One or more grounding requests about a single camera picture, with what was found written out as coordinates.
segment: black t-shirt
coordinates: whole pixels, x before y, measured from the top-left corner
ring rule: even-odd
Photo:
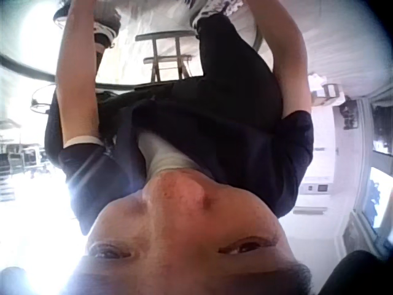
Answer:
[[[123,109],[120,117],[112,153],[96,144],[77,144],[59,156],[71,208],[85,235],[107,204],[145,185],[140,129],[167,140],[218,183],[252,192],[278,218],[294,207],[313,158],[313,122],[304,111],[280,120],[273,134],[168,101],[143,101]]]

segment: eye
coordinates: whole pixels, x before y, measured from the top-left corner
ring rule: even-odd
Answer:
[[[260,237],[248,237],[237,241],[236,243],[219,249],[221,254],[242,254],[255,251],[259,248],[274,246],[275,242]]]
[[[256,249],[259,249],[261,246],[259,243],[256,242],[249,242],[249,243],[244,243],[237,247],[236,249],[231,250],[228,254],[240,254],[240,253],[246,253],[250,251],[254,251]]]
[[[88,254],[102,259],[121,259],[131,256],[131,253],[109,244],[95,244],[89,249]]]

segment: white undershirt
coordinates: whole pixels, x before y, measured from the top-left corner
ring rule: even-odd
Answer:
[[[94,136],[78,136],[69,140],[64,148],[80,143],[104,145]],[[139,134],[138,147],[146,161],[147,179],[167,169],[198,169],[198,165],[193,160],[152,132],[143,131]]]

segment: sneaker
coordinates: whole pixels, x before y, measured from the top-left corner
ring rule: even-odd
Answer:
[[[114,39],[119,35],[120,15],[113,7],[108,7],[108,3],[99,5],[101,5],[101,7],[97,7],[95,10],[94,34],[102,34],[106,36],[107,42],[102,42],[102,45],[105,46],[105,48],[108,48],[112,45]],[[66,1],[64,6],[56,11],[55,15],[53,16],[53,22],[61,29],[64,29],[66,26],[70,7],[71,2]]]
[[[190,6],[190,9],[194,6],[195,0],[184,1]],[[191,18],[191,26],[196,29],[198,21],[201,18],[210,17],[214,14],[224,14],[229,17],[243,6],[243,4],[243,0],[208,0],[205,6]]]

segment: nose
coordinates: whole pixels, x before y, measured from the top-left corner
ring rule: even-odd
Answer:
[[[209,211],[215,189],[210,182],[198,172],[169,170],[144,188],[151,245],[168,265],[184,266],[206,253],[212,236]]]
[[[143,196],[154,211],[171,216],[203,214],[211,199],[208,182],[188,170],[160,173],[145,187]]]

